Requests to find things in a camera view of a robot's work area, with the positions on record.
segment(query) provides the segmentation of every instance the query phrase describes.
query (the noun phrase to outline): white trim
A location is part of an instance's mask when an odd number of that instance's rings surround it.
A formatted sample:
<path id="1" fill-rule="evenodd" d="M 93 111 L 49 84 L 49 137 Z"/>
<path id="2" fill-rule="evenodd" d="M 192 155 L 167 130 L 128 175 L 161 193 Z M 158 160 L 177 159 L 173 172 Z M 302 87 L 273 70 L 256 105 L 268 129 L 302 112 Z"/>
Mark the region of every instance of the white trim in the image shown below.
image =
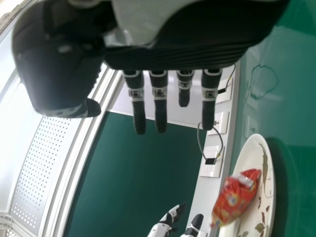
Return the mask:
<path id="1" fill-rule="evenodd" d="M 121 115 L 128 115 L 128 116 L 132 116 L 132 117 L 134 116 L 132 113 L 118 111 L 118 110 L 108 110 L 108 112 L 117 113 L 117 114 L 121 114 Z M 152 116 L 146 116 L 146 119 L 155 120 L 155 118 Z M 177 122 L 177 121 L 172 121 L 172 120 L 168 120 L 167 122 L 171 123 L 171 124 L 175 124 L 175 125 L 185 126 L 185 127 L 193 127 L 193 128 L 198 127 L 198 125 L 195 125 L 195 124 Z"/>
<path id="2" fill-rule="evenodd" d="M 125 77 L 125 78 L 135 78 L 135 77 L 137 77 L 137 76 L 139 76 L 140 75 L 140 71 L 135 71 L 135 74 L 134 75 L 126 75 L 124 72 L 123 72 L 123 76 Z"/>
<path id="3" fill-rule="evenodd" d="M 180 70 L 177 70 L 177 74 L 182 77 L 190 77 L 190 76 L 193 76 L 195 73 L 195 70 L 191 70 L 191 71 L 192 72 L 190 74 L 182 74 Z"/>
<path id="4" fill-rule="evenodd" d="M 208 69 L 204 69 L 203 70 L 203 72 L 206 74 L 206 75 L 208 75 L 208 76 L 219 76 L 219 75 L 221 75 L 222 74 L 222 72 L 223 72 L 223 69 L 219 69 L 219 72 L 217 72 L 217 73 L 210 73 L 209 71 L 208 71 Z"/>
<path id="5" fill-rule="evenodd" d="M 151 75 L 152 77 L 156 77 L 156 78 L 161 78 L 164 77 L 168 74 L 168 71 L 163 71 L 162 74 L 153 74 L 152 71 L 149 71 L 149 75 Z"/>

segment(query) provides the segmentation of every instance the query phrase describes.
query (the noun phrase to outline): snack bag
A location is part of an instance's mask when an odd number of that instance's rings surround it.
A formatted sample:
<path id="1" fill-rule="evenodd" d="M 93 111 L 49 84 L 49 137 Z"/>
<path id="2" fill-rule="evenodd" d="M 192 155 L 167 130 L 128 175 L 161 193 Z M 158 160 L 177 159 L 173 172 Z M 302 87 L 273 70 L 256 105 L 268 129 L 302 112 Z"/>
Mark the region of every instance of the snack bag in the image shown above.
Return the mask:
<path id="1" fill-rule="evenodd" d="M 249 169 L 226 178 L 212 211 L 211 227 L 227 225 L 240 216 L 258 189 L 261 171 Z"/>

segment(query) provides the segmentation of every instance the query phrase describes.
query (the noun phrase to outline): wall socket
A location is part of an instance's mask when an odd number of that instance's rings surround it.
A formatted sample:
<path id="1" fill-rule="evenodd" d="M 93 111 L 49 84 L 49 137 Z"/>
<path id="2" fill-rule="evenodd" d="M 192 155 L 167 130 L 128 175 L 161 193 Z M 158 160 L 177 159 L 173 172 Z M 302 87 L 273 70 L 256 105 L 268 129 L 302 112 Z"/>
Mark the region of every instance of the wall socket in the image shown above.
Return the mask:
<path id="1" fill-rule="evenodd" d="M 219 82 L 218 91 L 225 89 L 227 81 L 228 81 L 228 79 L 221 80 Z M 216 97 L 216 104 L 223 103 L 225 101 L 231 100 L 232 88 L 233 88 L 232 87 L 232 83 L 233 83 L 233 79 L 231 79 L 231 81 L 228 83 L 226 92 L 223 92 L 223 93 L 217 95 L 217 97 Z"/>
<path id="2" fill-rule="evenodd" d="M 219 131 L 220 134 L 225 134 L 227 132 L 228 119 L 229 112 L 221 112 L 214 115 L 214 127 Z M 208 136 L 214 134 L 217 135 L 214 129 L 207 132 Z"/>
<path id="3" fill-rule="evenodd" d="M 204 155 L 206 158 L 216 158 L 220 146 L 204 147 Z M 201 167 L 199 169 L 199 175 L 205 177 L 214 177 L 219 178 L 221 175 L 223 160 L 224 160 L 224 151 L 223 147 L 221 155 L 217 158 L 215 164 L 205 164 L 205 159 L 202 157 Z"/>

